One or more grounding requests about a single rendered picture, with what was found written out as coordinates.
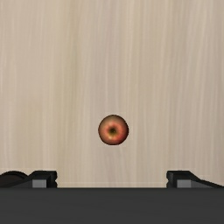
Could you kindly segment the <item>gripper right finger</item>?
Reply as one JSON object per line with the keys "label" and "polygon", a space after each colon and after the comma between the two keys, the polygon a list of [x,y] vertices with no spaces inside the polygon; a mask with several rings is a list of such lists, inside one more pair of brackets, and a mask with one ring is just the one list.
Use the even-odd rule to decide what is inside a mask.
{"label": "gripper right finger", "polygon": [[222,188],[222,185],[200,179],[190,171],[168,171],[166,178],[167,188]]}

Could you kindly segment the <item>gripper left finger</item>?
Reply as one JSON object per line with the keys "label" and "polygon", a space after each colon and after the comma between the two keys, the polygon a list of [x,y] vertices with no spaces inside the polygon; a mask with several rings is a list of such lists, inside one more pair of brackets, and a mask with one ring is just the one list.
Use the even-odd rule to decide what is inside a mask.
{"label": "gripper left finger", "polygon": [[56,171],[34,171],[27,178],[0,188],[56,188],[57,177]]}

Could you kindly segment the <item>dark brown bowl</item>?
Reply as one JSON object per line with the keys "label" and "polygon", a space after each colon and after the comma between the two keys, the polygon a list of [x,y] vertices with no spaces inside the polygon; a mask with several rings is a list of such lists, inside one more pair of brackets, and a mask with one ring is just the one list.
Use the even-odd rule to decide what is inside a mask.
{"label": "dark brown bowl", "polygon": [[21,171],[7,171],[0,174],[0,187],[26,179],[27,175]]}

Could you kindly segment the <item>red apple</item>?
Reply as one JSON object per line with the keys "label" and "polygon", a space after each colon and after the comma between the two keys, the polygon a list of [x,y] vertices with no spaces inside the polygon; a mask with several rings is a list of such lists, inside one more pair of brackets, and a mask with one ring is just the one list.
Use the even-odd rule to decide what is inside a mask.
{"label": "red apple", "polygon": [[119,115],[108,115],[101,120],[98,134],[105,144],[119,145],[128,137],[129,126]]}

